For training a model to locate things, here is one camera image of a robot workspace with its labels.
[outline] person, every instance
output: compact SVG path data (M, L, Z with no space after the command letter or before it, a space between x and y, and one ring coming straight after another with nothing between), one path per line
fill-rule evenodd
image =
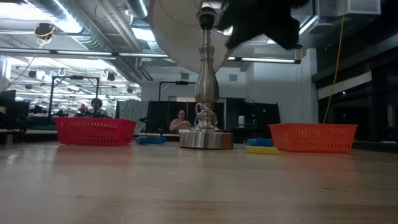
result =
M94 98L91 100L92 109L89 109L88 112L90 113L91 117L95 116L108 116L106 110L101 109L102 107L102 100L99 98Z
M170 123L170 131L171 133L178 133L180 129L190 129L191 128L191 123L189 121L185 120L185 111L180 110L178 112L178 118L174 119Z

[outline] silver lamp base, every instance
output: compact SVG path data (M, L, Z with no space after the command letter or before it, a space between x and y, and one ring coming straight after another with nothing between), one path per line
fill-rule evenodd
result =
M190 149L233 149L234 135L221 132L180 133L180 147Z

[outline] table surface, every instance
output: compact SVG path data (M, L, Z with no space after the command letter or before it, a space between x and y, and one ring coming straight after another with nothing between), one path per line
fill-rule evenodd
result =
M398 222L396 154L1 147L0 223Z

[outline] red basket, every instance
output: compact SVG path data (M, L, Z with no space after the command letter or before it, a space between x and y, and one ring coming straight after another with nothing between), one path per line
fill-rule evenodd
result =
M106 118L54 118L58 140L80 146L123 146L132 141L135 121Z
M272 124L275 147L293 152L350 152L356 124Z

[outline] metal lamp stand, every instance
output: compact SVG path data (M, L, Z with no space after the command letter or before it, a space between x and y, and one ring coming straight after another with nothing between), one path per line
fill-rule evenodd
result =
M213 68L215 48L211 45L211 29L215 17L214 9L204 7L197 14L203 29L203 45L200 47L201 68L198 77L195 99L197 100L197 124L189 132L180 133L180 147L193 149L232 149L233 134L224 133L216 127L217 117L214 104L220 97L218 82Z

